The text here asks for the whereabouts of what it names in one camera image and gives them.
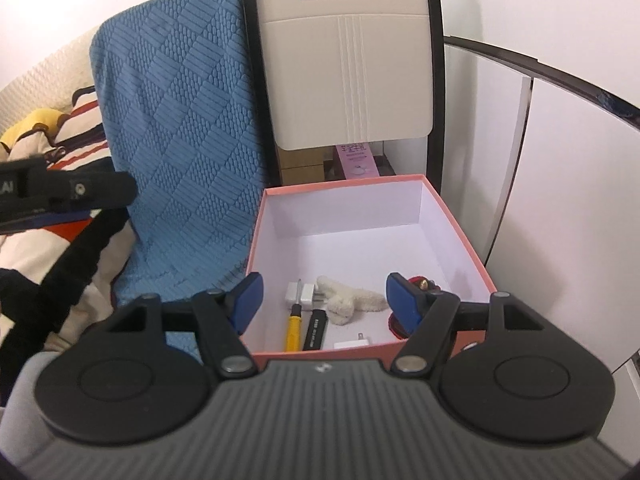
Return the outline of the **beige folding chair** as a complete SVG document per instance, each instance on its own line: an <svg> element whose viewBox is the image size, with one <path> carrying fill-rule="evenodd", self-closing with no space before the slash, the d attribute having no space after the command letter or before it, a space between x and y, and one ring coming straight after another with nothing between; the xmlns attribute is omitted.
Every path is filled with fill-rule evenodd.
<svg viewBox="0 0 640 480"><path fill-rule="evenodd" d="M258 117L275 153L422 140L442 186L442 0L243 0Z"/></svg>

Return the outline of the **pink storage box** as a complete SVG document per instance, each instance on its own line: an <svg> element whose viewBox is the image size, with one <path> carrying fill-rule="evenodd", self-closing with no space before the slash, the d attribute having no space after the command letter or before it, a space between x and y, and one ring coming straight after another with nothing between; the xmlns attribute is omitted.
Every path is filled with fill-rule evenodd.
<svg viewBox="0 0 640 480"><path fill-rule="evenodd" d="M268 188L262 194L247 269L262 274L264 301L242 341L259 366L280 359L379 359L402 346L390 311L329 325L319 351L284 350L289 282L320 275L382 294L393 272L422 275L465 301L485 302L495 285L456 219L422 174ZM337 341L368 337L364 348Z"/></svg>

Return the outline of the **pink printed package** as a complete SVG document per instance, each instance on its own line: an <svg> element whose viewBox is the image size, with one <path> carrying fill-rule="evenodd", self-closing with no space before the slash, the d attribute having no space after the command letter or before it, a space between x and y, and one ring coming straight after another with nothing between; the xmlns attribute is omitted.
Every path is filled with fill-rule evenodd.
<svg viewBox="0 0 640 480"><path fill-rule="evenodd" d="M335 156L337 173L345 180L375 178L380 175L367 143L337 145Z"/></svg>

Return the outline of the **blue textured sofa cover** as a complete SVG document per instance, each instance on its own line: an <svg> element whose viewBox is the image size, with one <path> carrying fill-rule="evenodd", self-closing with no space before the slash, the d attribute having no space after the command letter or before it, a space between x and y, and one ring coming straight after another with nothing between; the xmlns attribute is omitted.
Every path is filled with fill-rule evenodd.
<svg viewBox="0 0 640 480"><path fill-rule="evenodd" d="M126 304L228 290L267 184L243 0L149 0L105 21L90 62L116 170L134 177Z"/></svg>

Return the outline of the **yellow handled screwdriver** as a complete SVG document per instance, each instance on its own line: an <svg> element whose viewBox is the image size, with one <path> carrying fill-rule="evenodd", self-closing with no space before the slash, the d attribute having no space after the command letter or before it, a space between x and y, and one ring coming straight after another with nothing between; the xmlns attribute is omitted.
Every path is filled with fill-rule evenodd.
<svg viewBox="0 0 640 480"><path fill-rule="evenodd" d="M290 316L288 317L288 328L286 329L285 346L286 352L299 352L300 331L302 330L303 307L293 304Z"/></svg>

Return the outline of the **white plush toy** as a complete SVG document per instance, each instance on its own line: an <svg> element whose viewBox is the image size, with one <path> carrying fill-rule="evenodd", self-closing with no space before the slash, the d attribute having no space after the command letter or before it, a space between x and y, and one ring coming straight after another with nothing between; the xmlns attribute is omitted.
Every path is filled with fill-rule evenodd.
<svg viewBox="0 0 640 480"><path fill-rule="evenodd" d="M378 292L350 287L332 278L320 275L316 286L324 297L324 310L330 323L348 324L356 312L381 312L388 308L385 297Z"/></svg>

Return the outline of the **black rectangular device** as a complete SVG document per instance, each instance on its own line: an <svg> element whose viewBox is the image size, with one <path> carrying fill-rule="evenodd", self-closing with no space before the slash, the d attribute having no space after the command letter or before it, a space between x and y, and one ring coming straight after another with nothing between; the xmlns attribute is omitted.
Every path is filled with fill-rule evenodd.
<svg viewBox="0 0 640 480"><path fill-rule="evenodd" d="M326 311L314 309L307 326L303 343L304 351L319 351L322 349L323 337L326 333L326 324L328 324Z"/></svg>

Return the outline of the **cardboard box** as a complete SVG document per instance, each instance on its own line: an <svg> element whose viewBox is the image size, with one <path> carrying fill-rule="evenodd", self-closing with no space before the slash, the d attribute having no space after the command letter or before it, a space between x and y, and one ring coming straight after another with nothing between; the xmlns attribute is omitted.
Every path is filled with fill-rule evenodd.
<svg viewBox="0 0 640 480"><path fill-rule="evenodd" d="M317 183L326 180L324 163L330 159L332 148L305 148L285 151L277 148L278 167L284 186Z"/></svg>

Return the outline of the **white cabinet with black rail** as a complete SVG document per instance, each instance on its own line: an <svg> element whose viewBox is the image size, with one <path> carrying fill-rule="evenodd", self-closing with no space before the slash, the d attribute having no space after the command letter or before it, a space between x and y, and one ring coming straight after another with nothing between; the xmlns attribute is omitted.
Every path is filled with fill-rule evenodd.
<svg viewBox="0 0 640 480"><path fill-rule="evenodd" d="M532 81L489 272L610 369L616 395L601 437L636 462L638 107L525 54L456 36L446 44Z"/></svg>

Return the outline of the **white power adapter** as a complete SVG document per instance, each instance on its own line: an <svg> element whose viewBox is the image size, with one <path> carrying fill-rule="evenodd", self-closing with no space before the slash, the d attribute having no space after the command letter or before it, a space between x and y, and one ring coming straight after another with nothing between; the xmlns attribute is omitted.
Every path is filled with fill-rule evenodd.
<svg viewBox="0 0 640 480"><path fill-rule="evenodd" d="M304 309L309 309L316 298L316 285L312 283L289 282L286 288L284 300L288 307L299 304Z"/></svg>

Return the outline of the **small white charger plug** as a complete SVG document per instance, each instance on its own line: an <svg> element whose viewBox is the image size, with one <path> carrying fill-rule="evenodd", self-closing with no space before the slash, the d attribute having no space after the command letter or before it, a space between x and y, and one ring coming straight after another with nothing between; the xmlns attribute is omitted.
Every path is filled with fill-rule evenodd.
<svg viewBox="0 0 640 480"><path fill-rule="evenodd" d="M367 347L369 344L369 338L364 336L363 333L358 333L355 339L337 341L333 348L335 350L352 350Z"/></svg>

